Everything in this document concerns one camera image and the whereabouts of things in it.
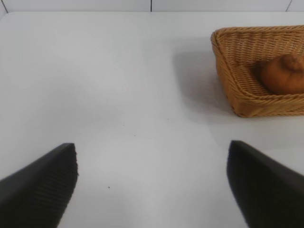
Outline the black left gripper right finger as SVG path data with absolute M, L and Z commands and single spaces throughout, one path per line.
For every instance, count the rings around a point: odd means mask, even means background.
M 304 177 L 243 141 L 230 143 L 227 178 L 250 228 L 302 228 Z

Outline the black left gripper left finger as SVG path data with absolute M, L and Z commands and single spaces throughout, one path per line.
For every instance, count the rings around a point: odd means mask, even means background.
M 0 181 L 2 228 L 56 228 L 78 179 L 76 149 L 64 143 Z

